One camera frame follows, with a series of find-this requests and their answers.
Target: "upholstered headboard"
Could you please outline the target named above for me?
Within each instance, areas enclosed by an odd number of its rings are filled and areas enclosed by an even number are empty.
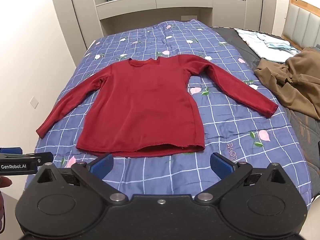
[[[299,50],[320,44],[320,9],[301,0],[290,0],[282,38]]]

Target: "shirt sleeve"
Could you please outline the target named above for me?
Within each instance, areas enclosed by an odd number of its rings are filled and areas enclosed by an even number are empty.
[[[180,65],[190,75],[199,75],[202,71],[205,71],[222,92],[233,100],[263,114],[267,118],[270,118],[277,110],[278,105],[276,103],[210,61],[195,55],[179,55],[179,57]]]
[[[100,89],[111,75],[112,66],[108,66],[97,72],[64,95],[54,106],[44,123],[36,130],[40,138],[43,138],[48,130],[71,110],[76,108],[91,91]]]

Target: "electrical outlet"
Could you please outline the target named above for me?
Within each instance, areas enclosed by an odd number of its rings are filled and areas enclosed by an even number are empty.
[[[30,100],[30,104],[32,105],[32,107],[34,109],[36,109],[36,107],[38,106],[39,102],[35,97],[32,97],[31,100]]]

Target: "blue plaid comforter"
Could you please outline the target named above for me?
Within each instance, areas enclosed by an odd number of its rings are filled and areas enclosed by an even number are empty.
[[[110,35],[94,41],[75,70],[58,100],[90,75],[111,63],[127,59],[170,57],[195,54],[215,63],[232,75],[279,102],[261,85],[239,52],[215,31],[192,20],[162,22],[144,29]],[[294,131],[281,107],[267,119],[224,95],[205,75],[190,78],[188,87],[203,121],[203,152],[153,158],[116,157],[113,170],[104,181],[132,194],[191,194],[192,196],[219,181],[210,169],[210,155],[219,152],[233,162],[246,161],[265,168],[278,162],[309,206],[311,183],[308,168]],[[97,92],[56,123],[36,145],[36,152],[51,151],[57,167],[76,160],[90,162],[95,157],[75,148],[84,118]],[[28,177],[26,185],[32,179]]]

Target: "gray cabinet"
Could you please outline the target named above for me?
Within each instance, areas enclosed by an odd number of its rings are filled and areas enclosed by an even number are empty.
[[[110,18],[131,12],[156,9],[156,0],[114,0],[98,5],[99,19]]]
[[[213,0],[213,26],[243,29],[245,4],[245,0]]]
[[[246,0],[244,28],[259,31],[262,12],[262,0]]]
[[[87,50],[78,24],[72,0],[53,0],[58,21],[76,66],[79,65]]]
[[[157,8],[171,7],[210,7],[212,0],[156,0]]]
[[[260,31],[272,33],[277,0],[263,0]]]
[[[94,0],[72,0],[80,30],[88,48],[92,41],[103,36]]]

